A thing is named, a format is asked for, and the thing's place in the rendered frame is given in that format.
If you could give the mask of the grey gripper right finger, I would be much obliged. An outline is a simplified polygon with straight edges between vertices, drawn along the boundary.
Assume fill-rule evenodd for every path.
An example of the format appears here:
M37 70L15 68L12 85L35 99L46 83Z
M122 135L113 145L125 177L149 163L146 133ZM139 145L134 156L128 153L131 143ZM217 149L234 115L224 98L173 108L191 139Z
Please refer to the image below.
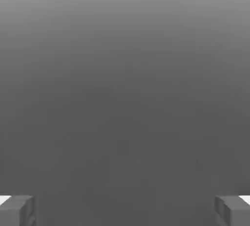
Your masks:
M250 195L216 196L214 210L218 226L250 226Z

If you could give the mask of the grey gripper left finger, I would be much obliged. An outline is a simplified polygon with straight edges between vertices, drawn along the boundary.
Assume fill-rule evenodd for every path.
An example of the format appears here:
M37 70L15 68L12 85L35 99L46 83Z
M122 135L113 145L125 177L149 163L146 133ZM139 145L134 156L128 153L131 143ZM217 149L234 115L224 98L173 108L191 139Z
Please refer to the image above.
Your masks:
M37 226L35 197L0 195L0 226Z

